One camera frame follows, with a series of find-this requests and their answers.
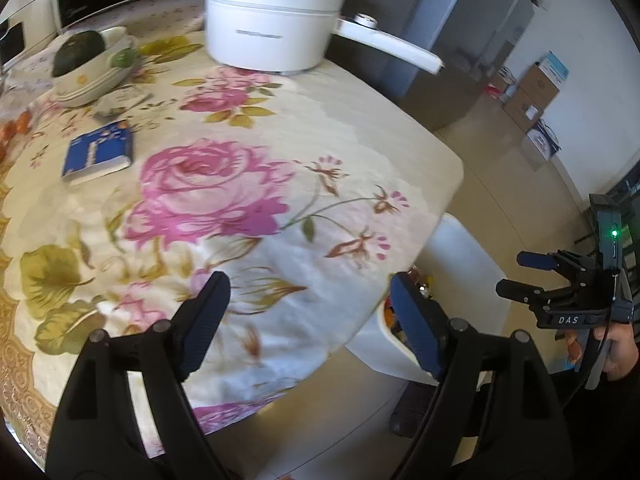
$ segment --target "person's hand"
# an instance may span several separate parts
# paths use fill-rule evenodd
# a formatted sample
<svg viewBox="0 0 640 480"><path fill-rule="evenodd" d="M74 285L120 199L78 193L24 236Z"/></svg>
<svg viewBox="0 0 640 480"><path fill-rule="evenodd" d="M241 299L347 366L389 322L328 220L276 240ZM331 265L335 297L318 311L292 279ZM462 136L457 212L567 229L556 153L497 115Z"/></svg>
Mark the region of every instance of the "person's hand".
<svg viewBox="0 0 640 480"><path fill-rule="evenodd" d="M599 326L593 331L593 336L602 341L606 327ZM564 332L566 349L569 354L569 362L575 364L582 357L582 347L577 341L575 330ZM634 327L631 323L612 323L607 334L607 340L611 341L609 356L602 369L607 374L609 381L617 381L626 375L636 366L638 362L638 347L634 341Z"/></svg>

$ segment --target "white bowl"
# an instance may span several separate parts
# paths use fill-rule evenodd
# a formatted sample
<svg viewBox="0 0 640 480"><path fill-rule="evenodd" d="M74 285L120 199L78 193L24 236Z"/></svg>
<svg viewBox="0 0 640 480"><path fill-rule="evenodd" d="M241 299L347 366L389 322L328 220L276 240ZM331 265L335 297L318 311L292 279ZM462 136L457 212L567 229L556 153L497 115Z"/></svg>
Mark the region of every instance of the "white bowl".
<svg viewBox="0 0 640 480"><path fill-rule="evenodd" d="M111 89L119 85L124 78L133 70L133 67L118 68L113 72L109 72L106 76L100 78L91 88L87 88L81 92L75 92L71 97L57 96L53 94L54 99L65 108L76 108L83 106L97 98L102 97Z"/></svg>
<svg viewBox="0 0 640 480"><path fill-rule="evenodd" d="M112 27L100 32L104 38L105 50L78 68L65 75L53 78L54 94L61 99L69 98L78 92L83 92L109 72L115 73L121 68L111 66L111 60L116 54L130 47L130 36L125 27Z"/></svg>
<svg viewBox="0 0 640 480"><path fill-rule="evenodd" d="M502 333L511 301L496 294L495 284L505 277L504 272L457 218L443 215L416 266L433 276L433 299L447 316L466 319L478 332ZM437 384L386 326L384 303L346 347L375 371Z"/></svg>

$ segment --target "table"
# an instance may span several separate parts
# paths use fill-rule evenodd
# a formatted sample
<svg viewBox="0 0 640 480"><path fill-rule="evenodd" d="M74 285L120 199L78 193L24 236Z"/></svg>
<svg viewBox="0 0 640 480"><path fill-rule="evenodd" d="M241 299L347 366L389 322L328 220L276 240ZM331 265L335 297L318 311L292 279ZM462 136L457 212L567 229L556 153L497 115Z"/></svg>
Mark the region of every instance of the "table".
<svg viewBox="0 0 640 480"><path fill-rule="evenodd" d="M126 112L134 163L60 180L91 105L40 98L37 128L0 178L0 406L46 453L55 405L88 334L171 317L214 270L232 303L184 383L205 432L261 409L358 331L462 182L462 162L330 62L292 78L217 66L194 32L151 44ZM139 374L148 452L161 451Z"/></svg>

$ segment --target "stack of plates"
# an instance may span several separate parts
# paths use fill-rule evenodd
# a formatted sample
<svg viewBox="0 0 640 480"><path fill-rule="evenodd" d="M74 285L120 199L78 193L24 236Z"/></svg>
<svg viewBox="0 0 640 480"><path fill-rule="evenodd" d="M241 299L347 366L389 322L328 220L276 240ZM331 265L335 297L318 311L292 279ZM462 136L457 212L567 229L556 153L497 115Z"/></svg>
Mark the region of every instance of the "stack of plates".
<svg viewBox="0 0 640 480"><path fill-rule="evenodd" d="M129 47L136 49L138 41L134 36L129 36ZM54 90L54 99L63 107L75 108L83 106L103 96L109 90L115 88L131 72L133 66L128 68L111 68L98 79L88 83L76 92L69 94L57 94Z"/></svg>

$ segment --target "black cable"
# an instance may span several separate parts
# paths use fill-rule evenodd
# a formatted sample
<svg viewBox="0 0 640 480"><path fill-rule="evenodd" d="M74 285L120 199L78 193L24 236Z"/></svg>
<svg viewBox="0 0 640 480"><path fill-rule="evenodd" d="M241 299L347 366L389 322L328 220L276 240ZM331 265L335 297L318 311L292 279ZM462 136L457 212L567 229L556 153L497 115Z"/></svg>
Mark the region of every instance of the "black cable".
<svg viewBox="0 0 640 480"><path fill-rule="evenodd" d="M591 371L593 370L593 367L595 366L595 364L600 359L600 355L602 354L602 350L604 349L604 343L607 340L607 335L609 335L609 328L610 327L611 327L611 316L610 316L610 313L609 313L609 319L607 320L607 327L604 330L604 335L602 336L602 341L600 342L600 345L598 346L598 355L594 359L593 363L591 363L591 366L589 367L589 371L587 371L587 373L585 373L583 375L582 379L578 382L578 384L575 386L575 388L572 390L572 392L569 394L569 396L562 402L562 409L563 410L565 409L567 404L571 401L571 399L574 398L574 395L578 392L578 390L580 390L580 388L584 386L584 383L586 383L587 380L589 379L589 376L591 375Z"/></svg>

